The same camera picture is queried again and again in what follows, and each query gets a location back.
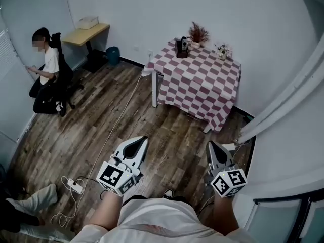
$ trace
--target black chair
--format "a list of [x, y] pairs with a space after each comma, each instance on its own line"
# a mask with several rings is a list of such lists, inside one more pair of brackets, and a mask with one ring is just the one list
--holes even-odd
[[69, 67], [64, 59], [64, 54], [62, 53], [61, 46], [61, 33], [55, 33], [51, 37], [51, 41], [49, 42], [51, 48], [57, 49], [59, 53], [59, 76], [57, 81], [54, 83], [53, 81], [48, 81], [48, 85], [55, 87], [55, 95], [51, 100], [62, 102], [63, 106], [66, 107], [66, 102], [70, 105], [72, 109], [75, 109], [75, 105], [71, 103], [72, 95], [78, 90], [83, 89], [84, 86], [81, 85], [82, 78], [72, 82], [73, 79], [73, 70]]

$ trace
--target white box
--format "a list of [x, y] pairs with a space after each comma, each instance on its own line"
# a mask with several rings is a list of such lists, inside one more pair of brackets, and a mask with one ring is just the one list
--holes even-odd
[[90, 29], [99, 23], [98, 16], [87, 16], [80, 19], [77, 23], [78, 29]]
[[247, 184], [243, 169], [219, 172], [211, 182], [214, 190], [222, 197], [237, 194]]
[[133, 173], [122, 170], [105, 161], [97, 175], [97, 181], [103, 188], [119, 196], [123, 196], [133, 185], [136, 184]]

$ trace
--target wooden desk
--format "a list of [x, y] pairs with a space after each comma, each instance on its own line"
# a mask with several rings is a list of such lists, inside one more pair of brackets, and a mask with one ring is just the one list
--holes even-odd
[[92, 50], [90, 40], [109, 27], [109, 24], [98, 23], [90, 29], [76, 29], [75, 31], [64, 37], [62, 41], [77, 46], [86, 44], [89, 54], [87, 55], [88, 61], [83, 66], [83, 68], [94, 73], [104, 64], [106, 64], [108, 60], [103, 57], [104, 52]]

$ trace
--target pink and white checkered tablecloth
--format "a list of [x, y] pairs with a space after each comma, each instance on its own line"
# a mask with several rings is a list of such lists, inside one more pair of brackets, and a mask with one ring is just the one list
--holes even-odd
[[175, 40], [158, 53], [143, 69], [143, 76], [163, 74], [158, 103], [181, 110], [209, 122], [219, 132], [234, 105], [240, 80], [240, 64], [230, 58], [216, 58], [204, 47], [189, 50], [187, 58], [177, 58]]

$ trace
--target sneaker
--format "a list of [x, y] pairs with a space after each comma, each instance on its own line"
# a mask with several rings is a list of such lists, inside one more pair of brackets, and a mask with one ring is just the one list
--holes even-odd
[[56, 102], [56, 110], [63, 117], [66, 113], [66, 108], [63, 106], [62, 102]]
[[163, 198], [163, 199], [171, 200], [171, 199], [173, 198], [173, 194], [174, 194], [174, 193], [173, 193], [173, 190], [168, 189], [168, 190], [166, 190], [166, 191], [164, 192], [162, 198]]

